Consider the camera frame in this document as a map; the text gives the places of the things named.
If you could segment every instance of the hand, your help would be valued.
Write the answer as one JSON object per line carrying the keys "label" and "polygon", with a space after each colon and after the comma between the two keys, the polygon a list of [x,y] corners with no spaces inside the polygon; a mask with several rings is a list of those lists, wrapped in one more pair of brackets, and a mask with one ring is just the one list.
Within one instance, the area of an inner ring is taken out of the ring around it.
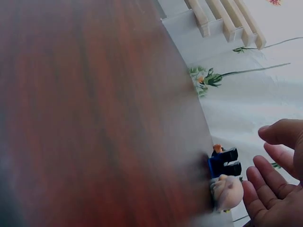
{"label": "hand", "polygon": [[256,227],[303,226],[303,121],[280,120],[262,127],[259,136],[272,159],[301,183],[288,184],[264,157],[254,157],[255,167],[247,169],[249,181],[242,183],[251,222]]}

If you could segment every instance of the orange toy part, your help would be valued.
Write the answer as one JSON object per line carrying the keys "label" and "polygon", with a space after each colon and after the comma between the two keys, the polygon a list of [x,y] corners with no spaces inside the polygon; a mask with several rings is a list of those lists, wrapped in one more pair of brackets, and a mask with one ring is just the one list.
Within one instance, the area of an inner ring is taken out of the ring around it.
{"label": "orange toy part", "polygon": [[215,145],[213,146],[213,149],[214,149],[214,151],[215,151],[217,154],[223,152],[223,148],[222,148],[222,145],[221,145],[221,144],[215,144]]}

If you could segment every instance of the toy figure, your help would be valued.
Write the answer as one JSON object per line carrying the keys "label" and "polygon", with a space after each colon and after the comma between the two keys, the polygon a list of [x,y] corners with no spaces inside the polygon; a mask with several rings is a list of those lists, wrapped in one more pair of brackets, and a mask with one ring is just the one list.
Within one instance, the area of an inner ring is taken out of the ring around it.
{"label": "toy figure", "polygon": [[215,145],[212,157],[208,159],[211,177],[217,178],[222,174],[227,176],[241,175],[242,167],[237,159],[238,151],[236,148],[224,150],[221,145]]}
{"label": "toy figure", "polygon": [[238,206],[244,195],[242,184],[235,176],[221,175],[217,182],[210,185],[210,189],[217,211]]}

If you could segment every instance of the flower print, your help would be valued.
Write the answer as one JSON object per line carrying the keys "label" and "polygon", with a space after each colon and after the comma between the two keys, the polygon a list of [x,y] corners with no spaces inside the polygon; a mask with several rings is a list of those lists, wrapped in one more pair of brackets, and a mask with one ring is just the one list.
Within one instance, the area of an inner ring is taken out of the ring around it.
{"label": "flower print", "polygon": [[274,6],[281,6],[282,0],[267,0]]}

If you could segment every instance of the blue toy part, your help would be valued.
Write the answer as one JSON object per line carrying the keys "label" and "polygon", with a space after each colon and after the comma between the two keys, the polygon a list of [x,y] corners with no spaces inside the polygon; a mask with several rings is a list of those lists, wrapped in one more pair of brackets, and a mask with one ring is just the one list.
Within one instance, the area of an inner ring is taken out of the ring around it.
{"label": "blue toy part", "polygon": [[239,176],[242,172],[240,162],[235,162],[229,165],[230,162],[237,161],[238,151],[236,148],[232,148],[223,153],[217,154],[214,157],[208,159],[208,165],[212,178],[217,178],[221,174],[228,176]]}

